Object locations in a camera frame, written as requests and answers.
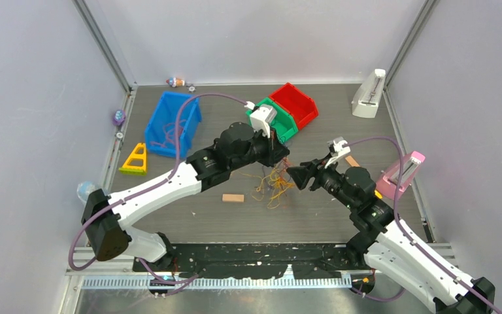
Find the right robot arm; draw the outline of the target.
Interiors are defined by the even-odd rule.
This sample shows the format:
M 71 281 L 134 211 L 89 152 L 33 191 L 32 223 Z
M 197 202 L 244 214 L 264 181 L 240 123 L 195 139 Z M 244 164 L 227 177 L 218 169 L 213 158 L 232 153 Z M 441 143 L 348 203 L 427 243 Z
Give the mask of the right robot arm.
M 495 286 L 474 279 L 422 241 L 375 194 L 376 184 L 362 167 L 339 173 L 325 160 L 289 167 L 302 190 L 324 189 L 350 210 L 358 233 L 348 241 L 347 260 L 355 268 L 374 268 L 414 295 L 432 313 L 495 313 Z

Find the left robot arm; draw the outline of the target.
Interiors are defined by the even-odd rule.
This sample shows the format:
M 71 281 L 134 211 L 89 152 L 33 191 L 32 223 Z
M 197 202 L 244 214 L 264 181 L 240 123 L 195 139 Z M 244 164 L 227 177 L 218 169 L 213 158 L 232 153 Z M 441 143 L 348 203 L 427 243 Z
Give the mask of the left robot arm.
M 274 167 L 289 155 L 275 131 L 264 131 L 235 122 L 213 144 L 195 151 L 173 170 L 121 192 L 96 189 L 87 196 L 82 225 L 95 260 L 112 260 L 121 254 L 168 270 L 175 260 L 167 238 L 134 228 L 146 215 L 176 200 L 204 192 L 226 182 L 231 173 L 259 163 Z

